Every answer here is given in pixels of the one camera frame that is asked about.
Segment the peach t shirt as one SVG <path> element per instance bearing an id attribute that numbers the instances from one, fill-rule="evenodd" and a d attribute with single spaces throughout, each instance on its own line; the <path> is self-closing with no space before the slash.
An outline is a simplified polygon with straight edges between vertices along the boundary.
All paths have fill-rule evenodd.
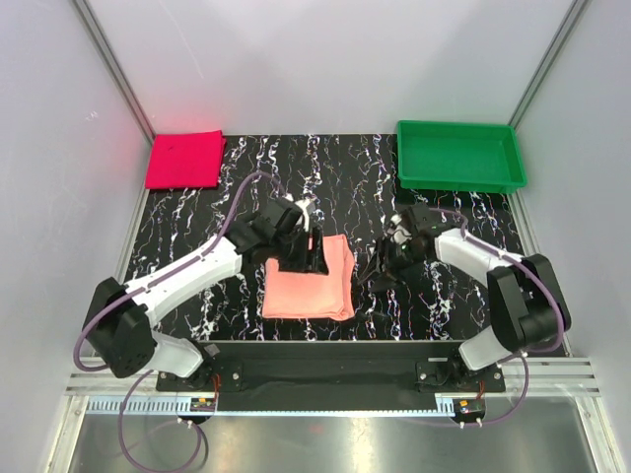
<path id="1" fill-rule="evenodd" d="M 282 272 L 276 259 L 265 263 L 262 317 L 331 319 L 354 317 L 351 282 L 355 258 L 345 235 L 323 239 L 328 275 Z"/>

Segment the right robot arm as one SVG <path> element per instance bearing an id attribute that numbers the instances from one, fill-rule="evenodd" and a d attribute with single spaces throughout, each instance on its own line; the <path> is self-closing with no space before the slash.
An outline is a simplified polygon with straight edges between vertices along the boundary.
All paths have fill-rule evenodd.
<path id="1" fill-rule="evenodd" d="M 571 315 L 548 258 L 523 256 L 474 236 L 467 219 L 441 220 L 441 210 L 415 204 L 395 214 L 360 280 L 374 293 L 404 284 L 404 273 L 429 261 L 455 267 L 487 290 L 490 325 L 462 342 L 434 369 L 419 374 L 422 387 L 475 389 L 501 363 L 548 353 L 563 342 Z"/>

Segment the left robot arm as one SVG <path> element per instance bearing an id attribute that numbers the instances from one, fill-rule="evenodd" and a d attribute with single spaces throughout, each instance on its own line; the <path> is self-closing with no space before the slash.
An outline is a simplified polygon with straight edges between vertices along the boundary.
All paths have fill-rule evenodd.
<path id="1" fill-rule="evenodd" d="M 205 388 L 216 374 L 213 354 L 197 342 L 157 331 L 157 325 L 193 296 L 268 259 L 291 273 L 327 274 L 322 231 L 312 221 L 315 210 L 312 199 L 273 199 L 152 274 L 124 284 L 112 278 L 100 282 L 83 333 L 105 369 L 117 378 L 160 372 L 190 390 Z"/>

